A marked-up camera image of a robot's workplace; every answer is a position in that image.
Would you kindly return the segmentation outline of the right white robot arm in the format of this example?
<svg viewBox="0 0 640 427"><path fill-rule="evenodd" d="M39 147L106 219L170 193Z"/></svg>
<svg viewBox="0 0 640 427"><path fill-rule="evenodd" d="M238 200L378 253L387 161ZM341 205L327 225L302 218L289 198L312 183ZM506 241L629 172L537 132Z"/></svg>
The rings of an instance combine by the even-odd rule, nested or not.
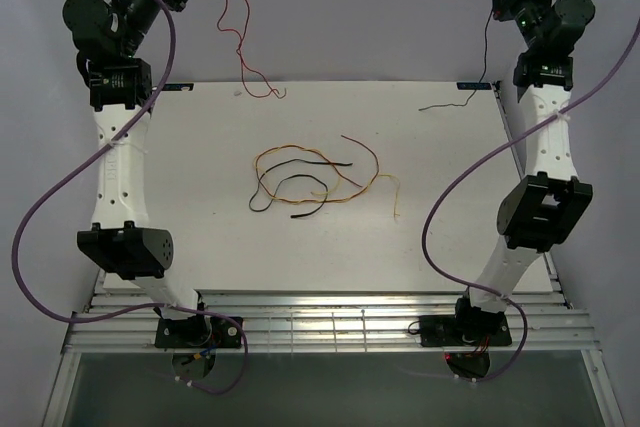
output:
<svg viewBox="0 0 640 427"><path fill-rule="evenodd" d="M499 238L474 286L457 301L451 329L464 344L504 331L506 299L526 270L563 243L586 211L593 188L574 167L567 119L575 44L595 16L591 0L492 0L493 17L513 21L526 43L513 84L526 128L525 173L497 214Z"/></svg>

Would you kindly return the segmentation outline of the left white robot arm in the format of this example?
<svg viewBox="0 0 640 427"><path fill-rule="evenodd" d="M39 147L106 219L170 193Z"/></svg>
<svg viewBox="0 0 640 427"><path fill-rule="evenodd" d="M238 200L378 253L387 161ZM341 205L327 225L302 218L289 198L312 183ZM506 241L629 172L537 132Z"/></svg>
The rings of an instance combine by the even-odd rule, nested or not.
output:
<svg viewBox="0 0 640 427"><path fill-rule="evenodd" d="M145 137L157 94L150 65L136 53L161 10L182 11L188 0L66 0L63 21L77 49L77 68L103 150L91 227L77 245L104 272L141 288L157 315L179 321L190 346L212 334L209 318L194 312L198 293L171 265L171 234L152 226L144 189Z"/></svg>

